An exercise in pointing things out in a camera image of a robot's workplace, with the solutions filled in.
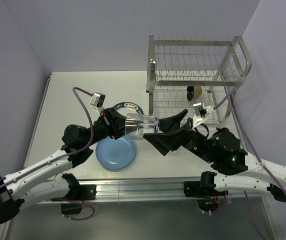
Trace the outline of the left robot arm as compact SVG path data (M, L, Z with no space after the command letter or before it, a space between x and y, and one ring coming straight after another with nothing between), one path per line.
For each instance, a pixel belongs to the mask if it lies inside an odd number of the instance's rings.
M94 152L90 147L107 137L125 135L125 116L113 108L100 111L90 126L71 124L64 130L60 149L38 163L18 172L0 175L0 224L21 210L51 199L74 200L80 184L68 170L83 164Z

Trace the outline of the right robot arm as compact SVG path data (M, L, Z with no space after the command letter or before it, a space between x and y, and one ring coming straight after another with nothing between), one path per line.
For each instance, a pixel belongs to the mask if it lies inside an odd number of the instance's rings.
M197 129L206 127L207 113L188 118L181 125L187 110L159 120L159 131L144 134L163 156L185 148L206 163L212 170L201 173L199 181L184 184L186 197L222 196L229 191L245 191L272 195L275 200L286 203L286 166L259 160L242 149L241 141L228 128L218 128L209 137Z

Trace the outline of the blue plate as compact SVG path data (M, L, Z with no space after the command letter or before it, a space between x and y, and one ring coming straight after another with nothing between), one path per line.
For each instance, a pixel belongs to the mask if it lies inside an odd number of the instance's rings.
M107 170L121 170L132 163L136 145L124 137L106 138L97 143L95 153L99 164Z

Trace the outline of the green rimmed white plate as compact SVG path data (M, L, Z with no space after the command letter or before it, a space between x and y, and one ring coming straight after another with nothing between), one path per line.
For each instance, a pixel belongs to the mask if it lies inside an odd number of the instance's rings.
M144 111L139 105L130 101L119 102L113 106L113 109L125 117L128 114L144 114Z

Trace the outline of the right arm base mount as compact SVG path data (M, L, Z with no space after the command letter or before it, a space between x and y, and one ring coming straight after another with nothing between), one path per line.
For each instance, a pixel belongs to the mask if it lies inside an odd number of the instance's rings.
M185 181L183 186L185 197L197 199L197 207L203 215L218 212L228 195L228 191L216 190L213 180Z

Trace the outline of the clear glass cup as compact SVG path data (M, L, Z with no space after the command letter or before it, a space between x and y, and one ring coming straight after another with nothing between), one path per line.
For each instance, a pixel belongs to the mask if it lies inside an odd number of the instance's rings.
M153 115L128 113L125 119L125 138L141 140L145 134L159 132L159 118Z

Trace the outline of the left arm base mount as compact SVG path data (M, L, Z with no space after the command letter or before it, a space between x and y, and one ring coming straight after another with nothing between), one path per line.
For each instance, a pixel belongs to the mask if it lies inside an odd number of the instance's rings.
M92 201L96 198L95 184L81 184L77 190L72 190L72 193L63 197L67 203L61 204L61 213L68 216L75 216L84 210L85 201Z

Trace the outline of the black bowl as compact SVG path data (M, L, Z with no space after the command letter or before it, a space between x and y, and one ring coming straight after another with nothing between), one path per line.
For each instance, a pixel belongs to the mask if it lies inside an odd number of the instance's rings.
M188 86L186 90L186 97L189 102L197 100L202 95L201 86Z

